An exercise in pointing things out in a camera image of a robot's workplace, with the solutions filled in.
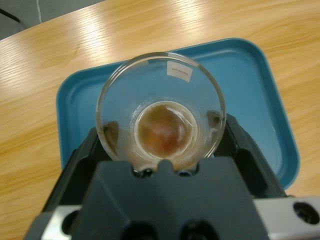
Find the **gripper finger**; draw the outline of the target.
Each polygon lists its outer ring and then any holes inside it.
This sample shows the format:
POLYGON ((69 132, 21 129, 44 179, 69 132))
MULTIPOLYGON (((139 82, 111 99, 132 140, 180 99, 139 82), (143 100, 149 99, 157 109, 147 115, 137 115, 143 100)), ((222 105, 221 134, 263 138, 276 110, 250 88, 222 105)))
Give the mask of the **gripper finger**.
POLYGON ((233 159, 254 198, 285 198, 287 196, 257 143, 230 114, 226 115, 223 137, 214 155, 233 159))
POLYGON ((42 212, 53 212, 59 206, 81 206, 96 169, 106 169, 108 175, 118 173, 118 163, 103 149, 95 128, 76 148, 64 166, 42 212))

